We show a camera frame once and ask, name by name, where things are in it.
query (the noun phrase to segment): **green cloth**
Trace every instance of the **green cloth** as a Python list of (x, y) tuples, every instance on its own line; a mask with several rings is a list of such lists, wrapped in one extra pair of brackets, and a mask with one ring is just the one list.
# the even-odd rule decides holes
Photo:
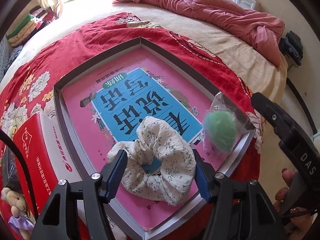
[(236, 124), (231, 113), (215, 111), (204, 118), (206, 132), (215, 145), (223, 153), (231, 153), (236, 140)]
[(27, 24), (28, 21), (30, 21), (32, 18), (34, 18), (35, 16), (28, 14), (23, 20), (22, 22), (19, 23), (19, 25), (17, 27), (15, 27), (15, 29), (13, 30), (12, 33), (10, 33), (9, 35), (7, 35), (7, 40), (12, 38), (13, 36), (17, 35), (18, 32)]

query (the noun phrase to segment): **teddy bear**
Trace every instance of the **teddy bear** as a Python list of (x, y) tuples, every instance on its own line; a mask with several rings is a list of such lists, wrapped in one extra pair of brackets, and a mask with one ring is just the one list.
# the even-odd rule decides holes
[(29, 221), (26, 214), (27, 203), (25, 198), (20, 193), (4, 187), (1, 191), (1, 199), (11, 206), (12, 217), (10, 217), (8, 224), (24, 240), (30, 240), (34, 225)]

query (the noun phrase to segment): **plastic bag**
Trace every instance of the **plastic bag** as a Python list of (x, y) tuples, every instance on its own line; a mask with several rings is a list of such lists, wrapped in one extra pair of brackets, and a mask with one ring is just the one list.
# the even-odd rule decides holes
[(9, 147), (5, 147), (2, 157), (1, 176), (4, 187), (22, 194), (21, 185), (18, 178), (16, 160)]
[(203, 145), (208, 154), (231, 154), (240, 138), (252, 130), (249, 118), (222, 92), (214, 97), (202, 126)]

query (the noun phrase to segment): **green sponge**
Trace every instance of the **green sponge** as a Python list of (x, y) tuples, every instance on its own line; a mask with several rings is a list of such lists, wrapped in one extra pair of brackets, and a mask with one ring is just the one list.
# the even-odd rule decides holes
[(223, 153), (231, 153), (236, 140), (236, 124), (231, 113), (215, 111), (204, 119), (204, 128), (211, 142)]

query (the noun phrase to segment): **white floral scrunchie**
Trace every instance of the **white floral scrunchie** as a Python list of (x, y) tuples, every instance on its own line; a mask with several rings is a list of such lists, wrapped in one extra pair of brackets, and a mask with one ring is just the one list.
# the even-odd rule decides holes
[[(150, 200), (166, 201), (176, 206), (188, 200), (196, 171), (190, 145), (171, 126), (147, 116), (137, 128), (134, 142), (118, 142), (108, 153), (108, 161), (123, 149), (128, 155), (122, 185), (130, 193)], [(162, 161), (160, 175), (146, 174), (142, 164), (151, 164), (153, 157)]]

